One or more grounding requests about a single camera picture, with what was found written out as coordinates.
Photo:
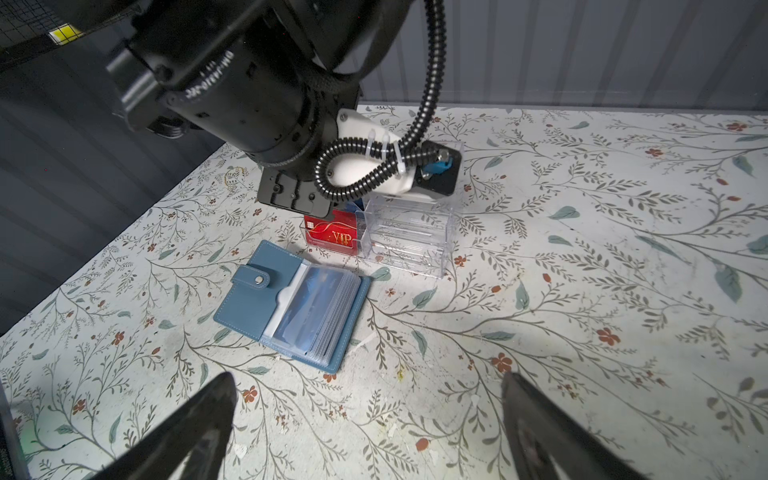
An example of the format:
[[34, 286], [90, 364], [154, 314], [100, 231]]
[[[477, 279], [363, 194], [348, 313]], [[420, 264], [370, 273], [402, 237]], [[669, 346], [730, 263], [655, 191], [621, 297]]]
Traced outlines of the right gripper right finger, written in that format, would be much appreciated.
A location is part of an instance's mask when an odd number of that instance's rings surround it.
[[520, 479], [641, 479], [518, 373], [502, 382], [504, 428]]

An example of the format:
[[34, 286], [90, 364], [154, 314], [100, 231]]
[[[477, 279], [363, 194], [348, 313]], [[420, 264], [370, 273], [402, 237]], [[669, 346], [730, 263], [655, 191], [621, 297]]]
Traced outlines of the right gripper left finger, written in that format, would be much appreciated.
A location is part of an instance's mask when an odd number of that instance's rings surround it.
[[169, 479], [181, 466], [183, 479], [216, 479], [238, 398], [233, 375], [219, 374], [95, 477]]

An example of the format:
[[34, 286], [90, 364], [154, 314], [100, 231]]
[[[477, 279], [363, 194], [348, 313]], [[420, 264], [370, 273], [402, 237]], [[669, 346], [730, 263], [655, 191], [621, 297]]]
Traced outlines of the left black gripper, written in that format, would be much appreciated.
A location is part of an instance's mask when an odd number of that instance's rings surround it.
[[267, 206], [315, 218], [326, 218], [336, 208], [335, 202], [319, 194], [313, 182], [271, 168], [262, 171], [257, 199]]

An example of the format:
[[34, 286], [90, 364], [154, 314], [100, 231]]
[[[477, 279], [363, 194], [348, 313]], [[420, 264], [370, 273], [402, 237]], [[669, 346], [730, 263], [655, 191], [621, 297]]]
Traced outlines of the blue leather card holder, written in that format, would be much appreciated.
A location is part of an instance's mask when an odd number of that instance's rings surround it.
[[327, 374], [340, 369], [372, 279], [263, 240], [232, 276], [214, 320]]

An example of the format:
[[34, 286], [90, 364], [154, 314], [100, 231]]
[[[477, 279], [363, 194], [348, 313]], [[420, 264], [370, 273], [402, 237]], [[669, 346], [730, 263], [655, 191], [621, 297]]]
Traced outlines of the clear acrylic organizer box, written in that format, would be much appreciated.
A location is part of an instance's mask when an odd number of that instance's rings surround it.
[[435, 278], [452, 260], [459, 217], [454, 196], [423, 202], [372, 194], [334, 210], [357, 216], [359, 253], [350, 257]]

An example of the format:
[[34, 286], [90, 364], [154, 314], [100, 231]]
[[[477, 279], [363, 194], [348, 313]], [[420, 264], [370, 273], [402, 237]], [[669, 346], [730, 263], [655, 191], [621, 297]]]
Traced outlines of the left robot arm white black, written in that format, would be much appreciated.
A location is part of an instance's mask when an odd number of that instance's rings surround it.
[[[135, 131], [177, 138], [190, 128], [236, 147], [259, 165], [257, 198], [302, 215], [335, 208], [313, 184], [314, 163], [355, 109], [362, 78], [386, 55], [406, 1], [154, 1], [107, 70]], [[333, 73], [360, 44], [366, 60], [341, 87], [302, 74]]]

